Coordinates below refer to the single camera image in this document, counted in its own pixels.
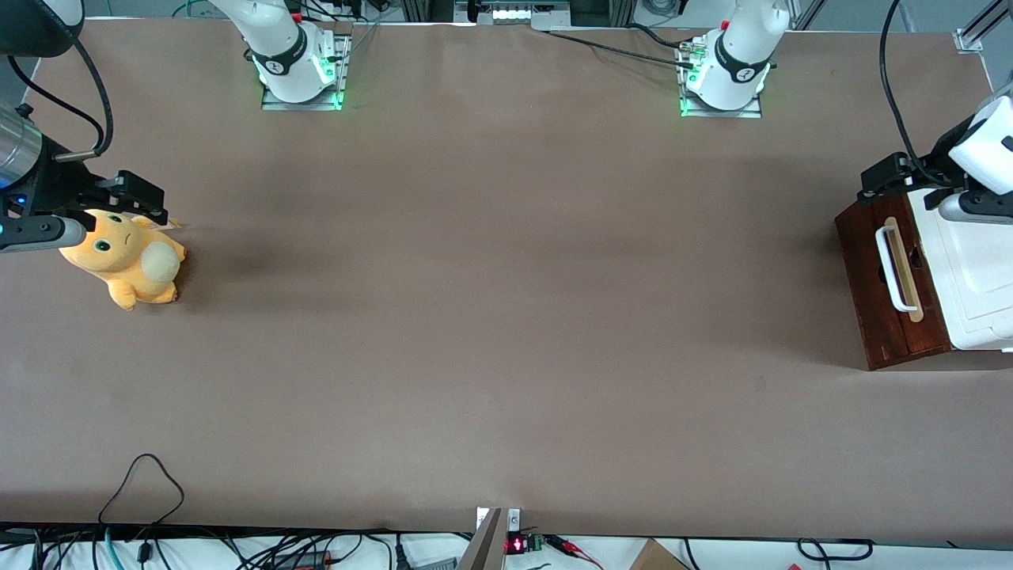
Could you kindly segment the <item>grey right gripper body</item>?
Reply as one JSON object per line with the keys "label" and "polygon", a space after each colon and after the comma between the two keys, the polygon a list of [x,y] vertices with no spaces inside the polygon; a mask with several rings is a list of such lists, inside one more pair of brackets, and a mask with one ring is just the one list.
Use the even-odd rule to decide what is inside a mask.
{"label": "grey right gripper body", "polygon": [[1,107],[2,216],[64,215],[77,195],[80,167],[60,162],[61,145],[41,134],[28,105]]}

